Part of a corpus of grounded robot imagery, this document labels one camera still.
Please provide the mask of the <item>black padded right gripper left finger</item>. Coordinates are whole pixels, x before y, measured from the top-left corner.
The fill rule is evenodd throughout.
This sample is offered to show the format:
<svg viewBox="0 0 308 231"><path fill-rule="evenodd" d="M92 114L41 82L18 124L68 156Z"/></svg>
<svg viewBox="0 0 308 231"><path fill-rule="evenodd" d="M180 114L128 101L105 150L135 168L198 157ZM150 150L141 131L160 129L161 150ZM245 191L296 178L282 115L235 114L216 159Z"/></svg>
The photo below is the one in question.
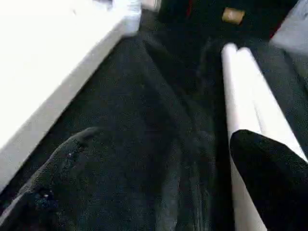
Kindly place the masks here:
<svg viewBox="0 0 308 231"><path fill-rule="evenodd" d="M106 231L105 152L109 131L71 136L31 176L0 217L3 231Z"/></svg>

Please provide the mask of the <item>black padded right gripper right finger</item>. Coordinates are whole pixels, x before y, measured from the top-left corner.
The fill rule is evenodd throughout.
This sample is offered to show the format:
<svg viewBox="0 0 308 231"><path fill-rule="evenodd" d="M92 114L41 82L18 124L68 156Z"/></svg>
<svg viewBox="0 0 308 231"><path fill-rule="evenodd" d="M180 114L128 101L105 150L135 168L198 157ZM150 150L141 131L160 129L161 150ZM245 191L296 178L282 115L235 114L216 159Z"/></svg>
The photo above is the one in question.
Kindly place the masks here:
<svg viewBox="0 0 308 231"><path fill-rule="evenodd" d="M270 231L308 229L308 164L285 144L249 130L230 140L233 161Z"/></svg>

